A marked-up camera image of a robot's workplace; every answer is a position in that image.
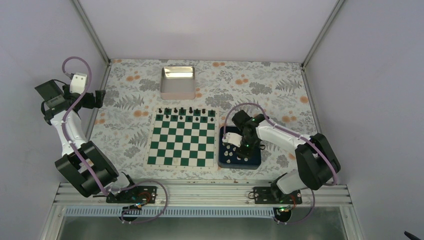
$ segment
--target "floral tablecloth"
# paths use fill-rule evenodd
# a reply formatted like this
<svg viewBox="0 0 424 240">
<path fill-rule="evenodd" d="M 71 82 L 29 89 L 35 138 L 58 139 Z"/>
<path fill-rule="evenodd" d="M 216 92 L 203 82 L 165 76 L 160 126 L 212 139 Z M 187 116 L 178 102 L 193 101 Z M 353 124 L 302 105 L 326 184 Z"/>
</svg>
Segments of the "floral tablecloth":
<svg viewBox="0 0 424 240">
<path fill-rule="evenodd" d="M 165 66 L 194 66 L 195 99 L 161 99 L 159 84 Z M 91 140 L 120 172 L 133 178 L 273 180 L 297 167 L 293 155 L 265 143 L 262 164 L 257 170 L 146 170 L 143 159 L 152 109 L 158 104 L 216 107 L 223 125 L 233 106 L 257 103 L 273 121 L 303 134 L 316 133 L 298 63 L 115 59 L 105 89 L 104 104 L 97 114 Z M 253 116 L 260 113 L 253 106 L 241 109 Z"/>
</svg>

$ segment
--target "green square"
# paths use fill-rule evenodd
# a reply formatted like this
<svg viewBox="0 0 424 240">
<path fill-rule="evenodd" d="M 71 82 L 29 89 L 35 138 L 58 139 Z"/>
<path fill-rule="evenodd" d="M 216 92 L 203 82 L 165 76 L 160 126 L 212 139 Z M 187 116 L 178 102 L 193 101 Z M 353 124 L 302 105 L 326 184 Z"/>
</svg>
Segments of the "green square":
<svg viewBox="0 0 424 240">
<path fill-rule="evenodd" d="M 191 136 L 192 130 L 191 129 L 184 129 L 184 136 Z"/>
<path fill-rule="evenodd" d="M 173 157 L 174 158 L 181 158 L 181 150 L 174 150 L 173 151 Z"/>
<path fill-rule="evenodd" d="M 189 159 L 188 158 L 181 158 L 181 166 L 188 166 L 189 165 Z"/>
<path fill-rule="evenodd" d="M 190 142 L 191 142 L 192 144 L 197 144 L 197 143 L 199 143 L 199 137 L 198 137 L 198 136 L 191 136 L 191 140 L 190 140 Z"/>
<path fill-rule="evenodd" d="M 165 161 L 163 161 L 163 165 L 172 165 L 172 157 L 165 157 Z"/>
<path fill-rule="evenodd" d="M 206 152 L 206 159 L 213 159 L 214 158 L 214 152 L 213 151 L 207 151 Z"/>
<path fill-rule="evenodd" d="M 184 129 L 184 122 L 183 121 L 179 121 L 176 124 L 176 128 L 177 129 Z"/>
<path fill-rule="evenodd" d="M 171 122 L 178 122 L 178 116 L 177 115 L 172 115 L 171 116 Z"/>
<path fill-rule="evenodd" d="M 191 125 L 192 129 L 200 129 L 200 123 L 198 122 L 193 122 L 193 124 Z"/>
<path fill-rule="evenodd" d="M 190 158 L 196 159 L 198 157 L 198 151 L 190 151 Z"/>
<path fill-rule="evenodd" d="M 198 167 L 204 167 L 205 166 L 205 160 L 204 159 L 198 159 L 197 160 L 197 166 Z"/>
<path fill-rule="evenodd" d="M 199 136 L 206 137 L 208 134 L 208 131 L 205 129 L 199 130 Z"/>
<path fill-rule="evenodd" d="M 176 132 L 177 132 L 177 130 L 175 128 L 170 128 L 168 130 L 168 135 L 175 135 Z"/>
<path fill-rule="evenodd" d="M 182 150 L 190 150 L 190 143 L 183 143 L 182 144 Z"/>
<path fill-rule="evenodd" d="M 214 143 L 214 137 L 213 136 L 207 136 L 206 137 L 206 143 L 207 144 L 213 144 Z"/>
<path fill-rule="evenodd" d="M 159 142 L 158 141 L 152 141 L 150 144 L 150 148 L 151 149 L 158 149 L 159 147 Z"/>
<path fill-rule="evenodd" d="M 176 143 L 182 143 L 183 142 L 183 136 L 179 136 L 179 135 L 175 136 L 175 142 Z"/>
<path fill-rule="evenodd" d="M 153 128 L 153 134 L 161 134 L 161 128 L 160 127 Z"/>
<path fill-rule="evenodd" d="M 206 144 L 199 143 L 199 145 L 198 145 L 198 150 L 199 150 L 199 151 L 206 151 Z"/>
<path fill-rule="evenodd" d="M 166 149 L 168 150 L 172 150 L 175 147 L 175 143 L 174 142 L 167 142 L 166 143 Z"/>
<path fill-rule="evenodd" d="M 147 164 L 156 164 L 156 157 L 149 156 L 147 159 Z"/>
<path fill-rule="evenodd" d="M 163 135 L 163 134 L 161 134 L 160 136 L 159 136 L 159 141 L 160 142 L 166 142 L 168 140 L 168 135 Z"/>
<path fill-rule="evenodd" d="M 165 157 L 165 149 L 157 150 L 157 156 L 158 157 Z"/>
</svg>

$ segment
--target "gray floor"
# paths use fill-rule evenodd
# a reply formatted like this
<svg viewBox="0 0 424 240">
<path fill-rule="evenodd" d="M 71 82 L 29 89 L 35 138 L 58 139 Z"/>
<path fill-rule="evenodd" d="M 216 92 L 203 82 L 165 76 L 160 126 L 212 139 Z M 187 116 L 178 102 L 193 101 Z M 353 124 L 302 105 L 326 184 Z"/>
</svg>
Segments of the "gray floor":
<svg viewBox="0 0 424 240">
<path fill-rule="evenodd" d="M 298 208 L 292 220 L 308 208 Z M 174 218 L 161 217 L 140 224 L 122 224 L 115 217 L 66 217 L 60 240 L 344 240 L 345 230 L 338 207 L 318 207 L 305 222 L 283 226 L 266 218 Z"/>
</svg>

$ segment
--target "black object in corner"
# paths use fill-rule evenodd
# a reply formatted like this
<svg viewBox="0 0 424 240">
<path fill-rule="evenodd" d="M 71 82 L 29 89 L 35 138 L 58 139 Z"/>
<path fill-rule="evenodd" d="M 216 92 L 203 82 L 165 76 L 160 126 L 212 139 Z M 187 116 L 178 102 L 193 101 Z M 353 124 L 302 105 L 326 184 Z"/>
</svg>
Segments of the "black object in corner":
<svg viewBox="0 0 424 240">
<path fill-rule="evenodd" d="M 117 180 L 117 177 L 119 176 L 118 171 L 111 161 L 92 141 L 81 144 L 78 152 L 84 157 L 84 159 L 89 159 L 93 163 L 91 168 L 94 170 L 95 175 L 100 179 L 103 186 Z M 54 164 L 66 180 L 68 180 L 81 195 L 88 198 L 91 195 L 98 194 L 100 192 L 100 188 L 88 171 L 83 171 L 82 173 L 78 171 L 81 168 L 80 163 L 80 159 L 77 157 L 75 152 L 73 152 L 69 155 L 65 154 Z"/>
<path fill-rule="evenodd" d="M 310 141 L 327 157 L 335 172 L 340 171 L 340 163 L 336 158 L 327 138 L 317 133 Z M 312 190 L 318 190 L 333 177 L 333 174 L 321 156 L 315 157 L 316 151 L 307 143 L 300 144 L 296 150 L 296 161 L 302 182 Z"/>
</svg>

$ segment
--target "empty tray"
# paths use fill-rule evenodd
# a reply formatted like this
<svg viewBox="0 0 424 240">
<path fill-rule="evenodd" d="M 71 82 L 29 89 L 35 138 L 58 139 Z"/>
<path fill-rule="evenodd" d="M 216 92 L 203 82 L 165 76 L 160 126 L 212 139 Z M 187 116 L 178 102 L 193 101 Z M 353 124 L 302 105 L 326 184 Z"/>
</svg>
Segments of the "empty tray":
<svg viewBox="0 0 424 240">
<path fill-rule="evenodd" d="M 194 99 L 196 97 L 195 68 L 166 66 L 162 68 L 160 97 L 163 100 Z"/>
</svg>

